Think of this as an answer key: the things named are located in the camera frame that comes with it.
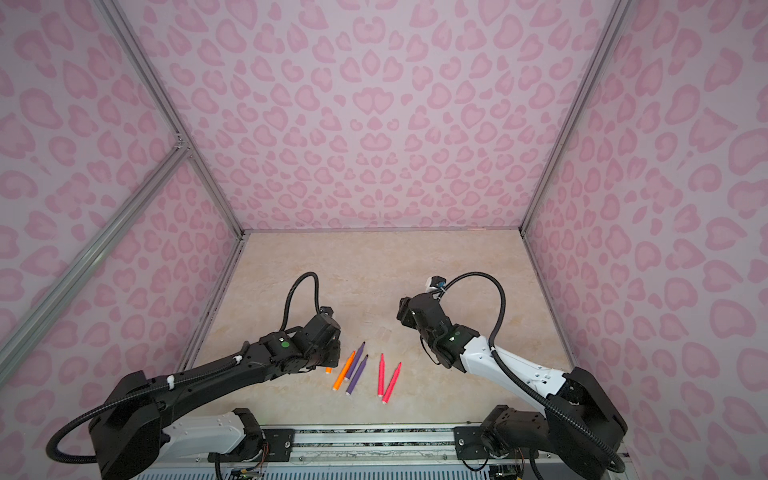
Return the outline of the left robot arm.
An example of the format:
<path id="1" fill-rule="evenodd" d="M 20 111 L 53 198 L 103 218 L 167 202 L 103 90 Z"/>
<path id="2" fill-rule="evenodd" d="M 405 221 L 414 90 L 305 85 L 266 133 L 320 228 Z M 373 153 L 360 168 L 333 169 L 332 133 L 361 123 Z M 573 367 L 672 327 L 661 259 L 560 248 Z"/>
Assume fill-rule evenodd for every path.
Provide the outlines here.
<path id="1" fill-rule="evenodd" d="M 240 351 L 200 367 L 147 378 L 123 377 L 107 397 L 126 401 L 92 419 L 88 430 L 103 479 L 130 479 L 158 458 L 171 437 L 163 430 L 189 412 L 231 392 L 317 367 L 335 367 L 341 327 L 323 307 L 305 326 L 273 332 Z"/>

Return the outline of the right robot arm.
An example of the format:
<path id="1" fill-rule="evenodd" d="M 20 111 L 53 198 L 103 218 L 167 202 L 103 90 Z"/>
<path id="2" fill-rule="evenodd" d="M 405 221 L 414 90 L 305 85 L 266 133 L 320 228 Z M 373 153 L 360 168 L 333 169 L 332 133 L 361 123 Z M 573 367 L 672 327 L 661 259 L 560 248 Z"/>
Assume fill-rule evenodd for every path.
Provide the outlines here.
<path id="1" fill-rule="evenodd" d="M 492 346 L 476 330 L 452 323 L 435 293 L 402 298 L 397 319 L 419 333 L 439 365 L 490 380 L 530 405 L 528 411 L 498 405 L 485 418 L 480 440 L 490 456 L 553 453 L 584 479 L 625 472 L 619 447 L 627 424 L 591 373 L 546 368 Z"/>

